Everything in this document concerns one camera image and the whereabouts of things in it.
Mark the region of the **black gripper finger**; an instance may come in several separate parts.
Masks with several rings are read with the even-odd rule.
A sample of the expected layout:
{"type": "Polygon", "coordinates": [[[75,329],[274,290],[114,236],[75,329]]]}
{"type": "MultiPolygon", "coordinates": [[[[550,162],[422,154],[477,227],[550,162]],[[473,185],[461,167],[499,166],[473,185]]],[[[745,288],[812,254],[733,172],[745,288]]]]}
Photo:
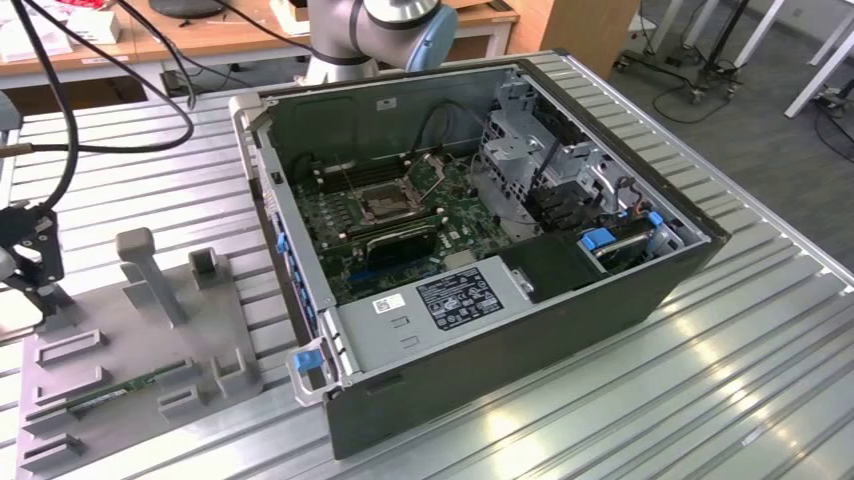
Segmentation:
{"type": "Polygon", "coordinates": [[[52,322],[62,310],[74,304],[59,281],[66,276],[59,243],[58,217],[55,213],[40,213],[34,233],[27,238],[30,248],[39,253],[39,260],[32,261],[28,273],[30,298],[43,313],[43,324],[52,322]]]}

